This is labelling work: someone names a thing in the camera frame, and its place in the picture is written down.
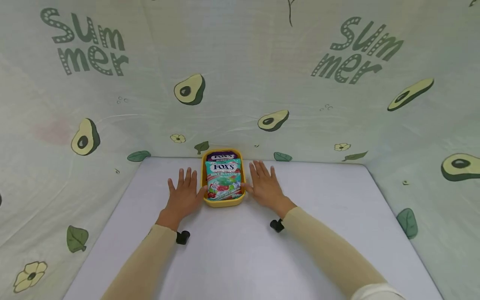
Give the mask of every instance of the black clip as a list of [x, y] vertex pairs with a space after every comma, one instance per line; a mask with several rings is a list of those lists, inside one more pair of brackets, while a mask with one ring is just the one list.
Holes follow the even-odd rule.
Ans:
[[272, 220], [270, 222], [270, 227], [273, 228], [276, 232], [281, 232], [285, 227], [282, 225], [282, 219]]
[[177, 244], [186, 245], [189, 237], [190, 233], [188, 231], [184, 230], [181, 233], [177, 231]]

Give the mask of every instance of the cloth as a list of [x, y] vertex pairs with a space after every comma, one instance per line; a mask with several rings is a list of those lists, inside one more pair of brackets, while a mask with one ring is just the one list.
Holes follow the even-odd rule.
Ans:
[[[290, 210], [283, 224], [351, 300], [404, 299], [354, 247], [300, 207]], [[153, 225], [101, 300], [151, 300], [176, 237], [171, 229]]]

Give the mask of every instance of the white table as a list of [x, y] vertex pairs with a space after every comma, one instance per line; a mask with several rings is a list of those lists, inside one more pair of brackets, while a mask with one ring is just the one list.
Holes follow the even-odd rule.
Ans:
[[[197, 158], [147, 158], [64, 300], [100, 299], [165, 207], [168, 177], [176, 182], [179, 168], [200, 171], [200, 164]], [[408, 300], [441, 299], [364, 166], [266, 164], [275, 166], [287, 196], [355, 246]], [[269, 227], [275, 218], [249, 197], [234, 207], [203, 205], [180, 225], [191, 237], [177, 246], [158, 299], [344, 299], [286, 230]]]

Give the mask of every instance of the hand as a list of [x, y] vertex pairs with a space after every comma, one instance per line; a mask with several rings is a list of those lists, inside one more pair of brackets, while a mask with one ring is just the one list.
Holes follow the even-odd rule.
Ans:
[[292, 208], [297, 206], [283, 194], [273, 166], [270, 167], [270, 172], [271, 175], [263, 161], [254, 160], [250, 163], [253, 187], [248, 183], [242, 183], [242, 186], [258, 204], [270, 208], [283, 219]]
[[168, 179], [168, 188], [170, 198], [155, 224], [177, 231], [180, 221], [200, 207], [207, 186], [201, 187], [197, 193], [197, 171], [192, 173], [192, 169], [188, 168], [185, 179], [183, 178], [183, 169], [179, 170], [177, 188], [175, 189], [170, 178]]

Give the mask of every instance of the candy bag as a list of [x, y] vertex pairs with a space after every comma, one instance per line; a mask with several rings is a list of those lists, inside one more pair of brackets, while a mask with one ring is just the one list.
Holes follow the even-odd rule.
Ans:
[[235, 199], [241, 193], [241, 160], [206, 161], [208, 199], [220, 201]]
[[233, 151], [213, 152], [207, 156], [207, 161], [226, 161], [235, 158], [238, 158], [238, 156]]

